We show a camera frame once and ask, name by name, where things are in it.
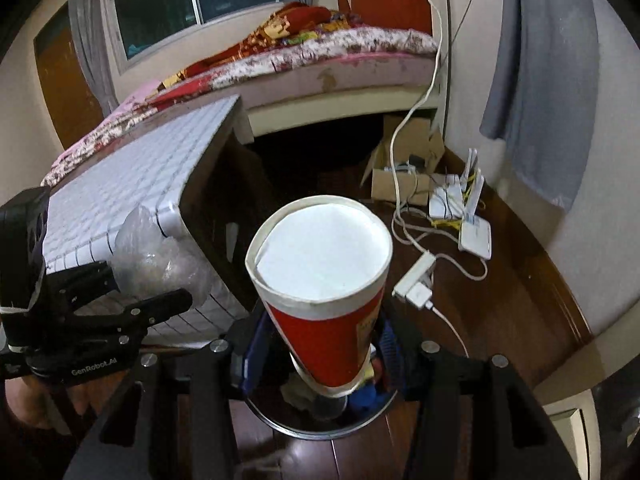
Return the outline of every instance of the wooden floor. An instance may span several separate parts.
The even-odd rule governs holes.
[[[393,209],[366,201],[369,189],[359,187],[363,162],[378,142],[379,118],[320,124],[257,139],[254,150],[263,157],[270,179],[284,200],[310,194],[338,194],[364,200],[389,224]],[[469,353],[489,358],[508,357],[524,380],[534,386],[551,373],[574,349],[575,341],[562,312],[541,309],[511,267],[506,238],[493,232],[493,257],[483,282],[473,282],[446,261],[435,271],[433,302],[455,325]],[[482,267],[470,254],[460,253],[451,240],[431,236],[423,244],[433,253],[448,253],[471,273]],[[418,251],[394,241],[388,290],[411,267]],[[396,307],[420,327],[425,338],[463,353],[450,329],[430,312],[400,303]],[[463,406],[463,413],[469,410]],[[332,442],[306,442],[276,434],[241,402],[232,403],[236,440],[242,460],[284,450],[279,467],[246,471],[243,478],[333,480],[401,478],[415,423],[416,406],[398,399],[359,433]],[[466,478],[470,425],[461,428],[461,453],[456,478]]]

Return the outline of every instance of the floral blanket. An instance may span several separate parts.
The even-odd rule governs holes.
[[[166,108],[209,92],[228,88],[255,77],[287,72],[351,54],[399,52],[433,57],[436,49],[435,40],[422,32],[363,26],[337,30],[302,44],[257,54],[213,68],[147,98],[113,121],[98,126],[84,136],[73,150],[54,163],[44,177],[42,185],[56,186],[84,161],[125,135],[137,124]]]

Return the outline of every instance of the stain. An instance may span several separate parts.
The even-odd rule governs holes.
[[[330,68],[322,70],[318,74],[318,79],[322,80],[322,92],[324,93],[331,92],[338,86],[338,82],[335,80]]]

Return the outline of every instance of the power cord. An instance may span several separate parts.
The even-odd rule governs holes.
[[[409,171],[410,172],[413,171],[414,175],[415,175],[414,192],[411,193],[410,195],[408,195],[404,202],[401,201],[401,198],[400,198],[400,185],[398,183],[398,175],[396,173],[396,164],[395,164],[395,158],[394,158],[394,145],[395,145],[396,137],[398,136],[398,133],[400,132],[400,130],[402,130],[402,128],[404,128],[405,124],[408,123],[409,119],[411,119],[411,117],[414,114],[414,112],[418,108],[420,108],[427,101],[429,96],[431,95],[431,92],[433,91],[433,88],[435,86],[436,76],[438,74],[438,69],[440,67],[440,56],[442,54],[442,16],[440,14],[440,10],[438,9],[438,7],[436,5],[434,5],[433,1],[431,1],[431,0],[427,0],[427,1],[429,2],[431,8],[433,8],[436,11],[436,14],[438,16],[438,28],[439,28],[439,31],[440,31],[439,40],[438,40],[438,49],[436,51],[435,64],[434,64],[434,69],[433,69],[433,76],[431,77],[431,84],[429,85],[429,88],[427,88],[427,91],[424,93],[424,95],[408,111],[407,115],[404,117],[404,119],[401,121],[401,123],[398,124],[398,127],[396,128],[396,130],[394,131],[394,133],[393,133],[393,135],[391,137],[391,142],[389,143],[389,161],[390,161],[390,165],[391,165],[391,173],[392,173],[393,178],[394,178],[394,189],[395,189],[395,192],[396,192],[396,210],[394,211],[393,219],[392,219],[392,222],[391,222],[391,231],[392,231],[393,236],[400,243],[402,243],[404,245],[413,245],[416,249],[418,249],[423,254],[427,253],[428,251],[424,247],[422,247],[419,242],[420,242],[420,240],[422,238],[424,238],[425,236],[428,236],[430,234],[443,235],[443,236],[451,238],[453,241],[458,243],[458,239],[456,237],[454,237],[453,235],[451,235],[450,233],[447,233],[446,231],[441,231],[441,230],[438,230],[438,229],[436,229],[434,227],[428,228],[428,227],[410,225],[410,224],[407,224],[404,221],[404,219],[402,218],[402,213],[403,212],[409,212],[409,213],[418,214],[418,215],[422,216],[423,218],[428,219],[430,222],[433,222],[433,219],[431,219],[423,211],[420,211],[419,209],[416,209],[416,208],[412,208],[412,207],[410,207],[408,205],[409,199],[412,197],[413,194],[415,194],[415,192],[417,191],[417,187],[418,187],[418,179],[417,179],[417,175],[415,175],[415,168],[413,168],[413,170],[412,170],[412,168],[408,168]],[[453,44],[453,41],[455,41],[456,37],[458,36],[458,33],[460,31],[460,27],[462,26],[462,23],[464,22],[464,19],[466,18],[466,14],[467,14],[467,12],[469,10],[469,7],[471,6],[471,1],[472,0],[469,0],[469,3],[466,6],[464,15],[463,15],[462,19],[460,20],[460,24],[458,25],[458,28],[456,29],[456,32],[454,34],[454,37],[453,37],[453,40],[452,40],[451,44]],[[402,228],[402,232],[404,233],[405,238],[401,238],[396,233],[396,224],[398,224]],[[414,238],[409,233],[409,230],[418,231],[418,232],[421,232],[421,234],[418,235],[417,238]],[[472,274],[467,272],[452,256],[449,256],[448,254],[443,254],[443,253],[437,254],[436,255],[436,259],[444,259],[444,260],[449,261],[450,263],[455,265],[470,280],[481,281],[481,280],[484,280],[485,277],[487,276],[488,269],[487,269],[487,266],[486,266],[486,262],[482,258],[480,260],[481,263],[482,263],[482,266],[484,267],[484,273],[482,274],[482,276],[473,276]],[[436,316],[438,316],[440,319],[442,319],[447,324],[447,326],[452,330],[452,332],[456,335],[456,337],[460,341],[460,344],[462,345],[462,348],[465,351],[465,355],[467,357],[469,357],[469,353],[468,353],[468,351],[466,349],[465,343],[462,341],[462,338],[460,337],[460,334],[458,334],[458,331],[455,329],[455,327],[452,325],[452,323],[449,321],[449,319],[447,319],[447,317],[444,316],[444,314],[441,313],[439,310],[437,310],[435,307],[433,307],[431,310],[433,310],[434,314]]]

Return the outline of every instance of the black device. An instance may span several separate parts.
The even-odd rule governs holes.
[[[27,190],[0,209],[7,339],[0,378],[33,373],[67,386],[132,367],[79,444],[65,480],[176,478],[178,395],[190,398],[192,478],[231,480],[238,450],[228,399],[245,399],[258,385],[278,337],[262,303],[199,351],[140,356],[146,328],[186,310],[190,295],[170,292],[118,316],[74,316],[80,304],[115,283],[105,263],[44,274],[48,196],[46,188]],[[405,480],[454,477],[461,396],[471,396],[474,407],[471,478],[580,478],[551,421],[505,357],[472,360],[423,341],[390,300],[383,301],[376,329],[392,383],[406,400],[420,402]]]

